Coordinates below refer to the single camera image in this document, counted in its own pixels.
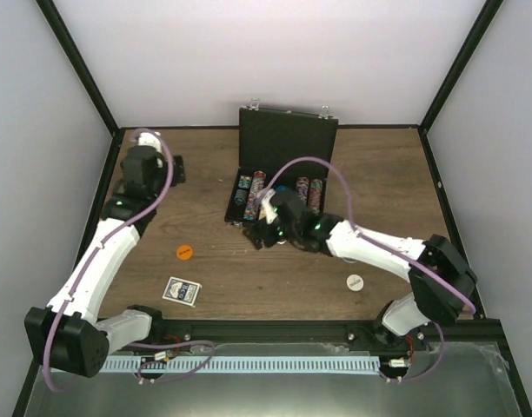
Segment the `black poker chip case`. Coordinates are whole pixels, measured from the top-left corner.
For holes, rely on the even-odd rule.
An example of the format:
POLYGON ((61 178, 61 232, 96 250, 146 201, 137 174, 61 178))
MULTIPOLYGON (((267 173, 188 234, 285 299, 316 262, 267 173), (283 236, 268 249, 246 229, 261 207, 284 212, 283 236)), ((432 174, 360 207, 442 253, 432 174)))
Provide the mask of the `black poker chip case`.
POLYGON ((245 221, 243 212, 246 203, 235 205, 233 199, 239 177, 255 171, 266 174, 263 189, 270 186, 276 191, 278 186, 286 186, 296 192, 299 177, 323 181, 321 211, 324 208, 329 169, 317 162, 298 162, 285 169, 283 166, 299 157, 315 157, 331 161, 335 147, 339 120, 324 107, 318 114, 293 110, 269 109, 259 105, 257 99, 242 106, 238 112, 238 171, 224 221, 233 225, 246 225, 256 222, 245 221))

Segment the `blue yellow card deck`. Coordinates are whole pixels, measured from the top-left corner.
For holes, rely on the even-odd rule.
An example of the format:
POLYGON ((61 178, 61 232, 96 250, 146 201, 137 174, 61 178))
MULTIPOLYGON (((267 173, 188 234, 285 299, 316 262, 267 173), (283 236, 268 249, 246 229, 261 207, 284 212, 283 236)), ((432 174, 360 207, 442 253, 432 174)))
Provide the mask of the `blue yellow card deck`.
POLYGON ((267 217, 267 212, 266 212, 266 209, 264 207, 261 207, 260 209, 260 212, 259 212, 259 216, 258 216, 258 219, 259 220, 263 220, 267 217))

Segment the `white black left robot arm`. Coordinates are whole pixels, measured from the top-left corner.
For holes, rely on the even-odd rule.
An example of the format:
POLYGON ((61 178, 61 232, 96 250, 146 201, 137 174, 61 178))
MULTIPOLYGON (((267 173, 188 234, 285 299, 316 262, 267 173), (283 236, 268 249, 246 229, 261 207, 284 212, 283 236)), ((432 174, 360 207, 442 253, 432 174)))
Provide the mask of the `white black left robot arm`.
POLYGON ((117 350, 138 343, 154 351, 165 341, 163 315, 155 308, 131 305, 109 319, 97 318, 118 269, 170 189, 174 161, 163 141, 141 142, 128 151, 122 171, 123 192, 108 200, 72 275, 45 308, 32 308, 24 319, 34 359, 52 391, 54 369, 90 378, 117 350))

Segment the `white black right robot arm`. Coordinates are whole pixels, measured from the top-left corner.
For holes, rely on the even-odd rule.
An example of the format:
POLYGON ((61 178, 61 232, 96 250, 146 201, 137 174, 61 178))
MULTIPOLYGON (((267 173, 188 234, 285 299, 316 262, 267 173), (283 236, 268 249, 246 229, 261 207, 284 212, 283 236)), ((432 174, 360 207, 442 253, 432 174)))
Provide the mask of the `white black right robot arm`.
POLYGON ((422 325, 449 326, 463 310, 476 312, 470 300, 475 273, 441 235, 421 240, 361 228, 339 215, 316 212, 289 189, 262 193, 260 208, 263 218, 243 231, 256 249, 287 242, 305 252, 368 264, 410 285, 408 295, 390 301, 374 320, 372 334, 380 348, 397 348, 422 325))

